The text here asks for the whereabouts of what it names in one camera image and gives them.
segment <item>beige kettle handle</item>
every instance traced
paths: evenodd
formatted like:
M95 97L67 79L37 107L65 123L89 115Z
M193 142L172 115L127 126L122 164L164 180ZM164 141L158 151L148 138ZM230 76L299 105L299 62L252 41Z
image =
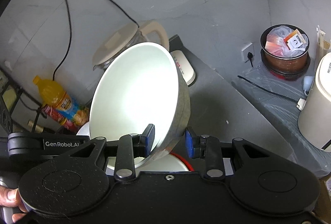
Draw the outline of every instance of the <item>beige kettle handle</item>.
M155 20L149 20L139 27L141 33L146 36L149 33L156 32L161 40L161 46L169 51L169 39L165 29Z

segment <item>black pot rim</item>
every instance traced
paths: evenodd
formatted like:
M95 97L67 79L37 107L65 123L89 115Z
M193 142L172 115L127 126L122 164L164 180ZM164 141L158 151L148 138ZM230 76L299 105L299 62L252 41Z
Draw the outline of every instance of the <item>black pot rim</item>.
M268 33L271 32L272 29L280 27L280 26L286 26L286 27L291 28L292 30L298 29L301 34L305 34L307 36L308 45L307 45L306 50L304 51L304 53L300 54L299 56L293 57L293 58L282 58L282 57L279 57L279 56L272 55L270 52L268 52L265 49L265 44L263 44L262 37L264 37L264 36L266 37L268 35ZM308 49L309 49L309 37L308 37L308 35L303 30L301 30L300 28L298 28L296 26L293 26L293 25L289 25L289 24L278 24L278 25L274 25L274 26L271 26L270 28L266 29L261 35L260 43L261 43L262 49L265 53L267 53L268 55L270 55L270 56L272 56L276 59L279 59L279 60L295 60L295 59L301 58L303 55L308 53Z

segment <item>screw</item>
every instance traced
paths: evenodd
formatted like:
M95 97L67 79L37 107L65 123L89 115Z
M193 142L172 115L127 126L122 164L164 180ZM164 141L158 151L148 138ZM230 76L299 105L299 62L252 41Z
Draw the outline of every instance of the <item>screw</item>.
M174 180L175 177L173 175L166 175L165 178L168 180L168 181L171 181L171 180Z
M132 171L129 169L120 169L116 172L116 175L119 178L125 178L125 177L129 177L132 175Z
M219 169L211 169L207 171L207 175L209 177L216 178L216 177L221 177L223 175L223 172Z

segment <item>plastic bottle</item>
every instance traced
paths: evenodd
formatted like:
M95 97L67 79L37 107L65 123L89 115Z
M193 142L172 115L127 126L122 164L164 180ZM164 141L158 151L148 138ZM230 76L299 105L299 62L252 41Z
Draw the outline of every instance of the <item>plastic bottle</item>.
M72 121L77 126L83 126L89 119L89 109L81 106L56 81L34 78L34 84L44 102Z

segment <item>appliance lid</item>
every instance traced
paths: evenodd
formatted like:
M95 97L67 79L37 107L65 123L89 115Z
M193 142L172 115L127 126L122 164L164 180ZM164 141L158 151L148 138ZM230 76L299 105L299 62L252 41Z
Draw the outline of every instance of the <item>appliance lid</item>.
M94 53L92 58L93 65L104 63L120 51L135 35L138 26L130 22L116 31L102 46Z
M326 54L319 63L316 80L319 90L331 101L331 53Z

